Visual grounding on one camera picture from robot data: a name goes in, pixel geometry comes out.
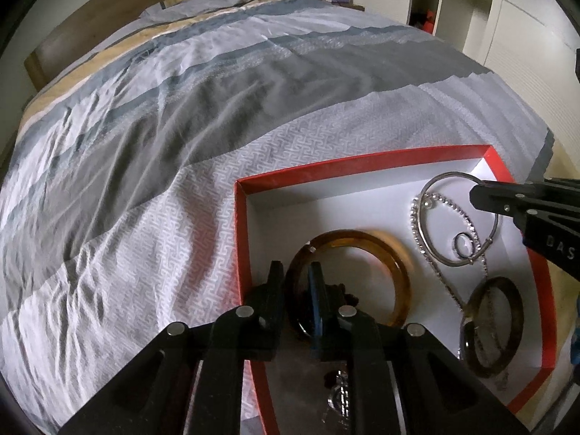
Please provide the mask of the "thin silver bangle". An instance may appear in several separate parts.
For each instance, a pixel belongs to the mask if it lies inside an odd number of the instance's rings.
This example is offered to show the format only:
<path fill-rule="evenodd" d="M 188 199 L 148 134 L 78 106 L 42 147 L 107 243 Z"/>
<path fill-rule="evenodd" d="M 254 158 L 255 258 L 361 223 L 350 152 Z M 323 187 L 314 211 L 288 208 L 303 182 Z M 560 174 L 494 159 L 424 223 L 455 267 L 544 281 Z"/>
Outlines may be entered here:
<path fill-rule="evenodd" d="M 486 252 L 496 238 L 500 219 L 490 217 L 488 231 L 480 234 L 476 221 L 470 217 L 465 200 L 456 198 L 452 187 L 465 191 L 483 181 L 468 173 L 450 171 L 429 179 L 414 198 L 411 207 L 411 225 L 421 253 L 448 268 L 459 268 L 486 260 Z M 453 252 L 453 238 L 460 232 L 471 234 L 476 241 L 472 258 L 461 259 Z"/>

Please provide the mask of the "striped bed duvet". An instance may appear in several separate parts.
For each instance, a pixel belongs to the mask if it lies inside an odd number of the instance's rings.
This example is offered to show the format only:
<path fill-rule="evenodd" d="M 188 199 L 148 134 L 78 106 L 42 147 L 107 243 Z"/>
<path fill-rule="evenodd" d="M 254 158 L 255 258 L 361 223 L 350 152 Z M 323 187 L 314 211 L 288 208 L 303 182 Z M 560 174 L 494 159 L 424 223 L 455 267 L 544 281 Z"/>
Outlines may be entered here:
<path fill-rule="evenodd" d="M 233 187 L 371 152 L 554 137 L 498 75 L 380 15 L 256 0 L 149 25 L 29 104 L 1 188 L 1 373 L 59 428 L 158 331 L 232 306 Z"/>

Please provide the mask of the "twisted silver hoop earring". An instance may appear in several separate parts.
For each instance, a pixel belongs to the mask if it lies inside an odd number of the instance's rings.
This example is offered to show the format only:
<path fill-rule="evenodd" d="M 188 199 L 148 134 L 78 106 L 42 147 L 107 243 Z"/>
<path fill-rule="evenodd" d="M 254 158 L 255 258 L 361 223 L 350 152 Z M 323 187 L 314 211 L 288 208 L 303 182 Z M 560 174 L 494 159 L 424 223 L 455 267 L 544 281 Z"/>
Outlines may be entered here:
<path fill-rule="evenodd" d="M 472 258 L 476 253 L 476 241 L 471 234 L 460 232 L 453 238 L 452 248 L 458 258 Z"/>

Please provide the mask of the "amber bangle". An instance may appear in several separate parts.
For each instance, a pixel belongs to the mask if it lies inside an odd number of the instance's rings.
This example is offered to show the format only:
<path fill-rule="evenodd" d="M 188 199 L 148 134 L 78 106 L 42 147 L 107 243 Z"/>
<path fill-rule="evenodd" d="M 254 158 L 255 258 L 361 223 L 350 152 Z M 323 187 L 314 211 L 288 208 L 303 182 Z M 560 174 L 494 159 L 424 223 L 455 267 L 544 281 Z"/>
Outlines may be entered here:
<path fill-rule="evenodd" d="M 340 229 L 326 232 L 308 241 L 293 257 L 284 277 L 288 291 L 297 291 L 303 270 L 315 261 L 319 252 L 333 248 L 358 248 L 368 252 L 389 271 L 394 285 L 394 309 L 386 326 L 401 328 L 409 315 L 412 302 L 412 288 L 409 271 L 395 249 L 380 237 L 369 232 Z"/>

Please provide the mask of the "red shallow box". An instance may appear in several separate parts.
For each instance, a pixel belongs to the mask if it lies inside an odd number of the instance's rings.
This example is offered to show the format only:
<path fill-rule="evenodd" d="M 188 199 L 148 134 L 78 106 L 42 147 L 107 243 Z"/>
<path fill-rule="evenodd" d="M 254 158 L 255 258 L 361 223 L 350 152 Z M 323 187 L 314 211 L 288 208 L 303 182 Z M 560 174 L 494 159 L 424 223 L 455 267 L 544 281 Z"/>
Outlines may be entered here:
<path fill-rule="evenodd" d="M 555 367 L 548 263 L 477 189 L 489 145 L 387 151 L 237 181 L 251 365 L 267 434 L 523 434 Z"/>

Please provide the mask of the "silver wristwatch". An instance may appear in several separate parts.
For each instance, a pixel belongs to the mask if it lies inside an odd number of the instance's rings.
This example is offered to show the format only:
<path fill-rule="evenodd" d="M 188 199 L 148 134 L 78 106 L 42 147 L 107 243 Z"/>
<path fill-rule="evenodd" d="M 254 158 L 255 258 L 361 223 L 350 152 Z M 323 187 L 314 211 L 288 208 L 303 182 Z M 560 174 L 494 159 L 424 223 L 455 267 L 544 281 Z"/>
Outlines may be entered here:
<path fill-rule="evenodd" d="M 348 373 L 343 369 L 331 370 L 324 376 L 328 389 L 323 424 L 331 434 L 350 433 L 350 401 Z"/>

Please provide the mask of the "dark olive bangle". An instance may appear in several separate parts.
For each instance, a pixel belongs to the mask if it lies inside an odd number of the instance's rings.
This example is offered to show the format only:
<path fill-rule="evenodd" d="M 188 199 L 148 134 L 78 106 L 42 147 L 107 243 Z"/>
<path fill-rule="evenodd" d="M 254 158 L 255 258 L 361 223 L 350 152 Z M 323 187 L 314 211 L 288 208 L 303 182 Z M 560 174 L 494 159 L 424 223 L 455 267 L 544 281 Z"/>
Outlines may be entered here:
<path fill-rule="evenodd" d="M 523 299 L 506 277 L 486 279 L 463 311 L 460 355 L 477 377 L 502 373 L 516 355 L 523 337 Z"/>

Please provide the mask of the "white wardrobe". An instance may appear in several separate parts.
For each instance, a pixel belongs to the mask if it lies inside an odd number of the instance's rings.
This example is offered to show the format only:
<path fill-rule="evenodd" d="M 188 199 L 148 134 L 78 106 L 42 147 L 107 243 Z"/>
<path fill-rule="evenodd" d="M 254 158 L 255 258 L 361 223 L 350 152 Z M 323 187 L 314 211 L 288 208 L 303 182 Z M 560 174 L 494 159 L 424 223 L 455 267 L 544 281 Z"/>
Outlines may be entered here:
<path fill-rule="evenodd" d="M 419 26 L 436 13 L 434 34 L 492 69 L 544 120 L 579 118 L 579 31 L 556 0 L 355 0 Z"/>

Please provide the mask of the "wooden headboard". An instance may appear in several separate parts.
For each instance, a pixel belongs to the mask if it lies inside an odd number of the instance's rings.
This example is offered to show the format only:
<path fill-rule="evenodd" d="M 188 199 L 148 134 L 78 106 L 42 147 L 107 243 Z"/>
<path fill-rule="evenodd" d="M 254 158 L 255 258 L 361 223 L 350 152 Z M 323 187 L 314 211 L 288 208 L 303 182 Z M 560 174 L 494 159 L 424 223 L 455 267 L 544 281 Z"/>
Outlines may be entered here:
<path fill-rule="evenodd" d="M 25 68 L 36 90 L 42 90 L 64 69 L 138 19 L 145 8 L 162 0 L 90 0 L 39 43 Z"/>

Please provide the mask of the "red item in wardrobe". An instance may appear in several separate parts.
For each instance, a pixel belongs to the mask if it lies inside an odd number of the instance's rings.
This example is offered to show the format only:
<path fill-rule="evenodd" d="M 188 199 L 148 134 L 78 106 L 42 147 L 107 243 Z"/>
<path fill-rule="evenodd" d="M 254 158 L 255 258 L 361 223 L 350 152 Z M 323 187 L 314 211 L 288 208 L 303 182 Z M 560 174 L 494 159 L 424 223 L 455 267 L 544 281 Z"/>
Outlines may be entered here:
<path fill-rule="evenodd" d="M 418 28 L 425 33 L 433 34 L 435 32 L 435 17 L 436 13 L 432 10 L 421 12 Z"/>

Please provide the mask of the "wooden bedside table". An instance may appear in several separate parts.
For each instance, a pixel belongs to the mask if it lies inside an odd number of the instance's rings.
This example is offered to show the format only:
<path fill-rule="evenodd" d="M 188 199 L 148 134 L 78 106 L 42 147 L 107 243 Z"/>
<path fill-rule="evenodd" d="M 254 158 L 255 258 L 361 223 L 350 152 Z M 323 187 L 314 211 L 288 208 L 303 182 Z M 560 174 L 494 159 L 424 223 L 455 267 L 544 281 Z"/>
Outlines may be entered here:
<path fill-rule="evenodd" d="M 354 3 L 333 2 L 331 4 L 333 6 L 337 6 L 337 7 L 341 7 L 341 8 L 348 8 L 348 9 L 353 9 L 353 10 L 361 11 L 361 12 L 365 12 L 366 11 L 365 6 L 358 5 L 358 4 L 354 4 Z"/>

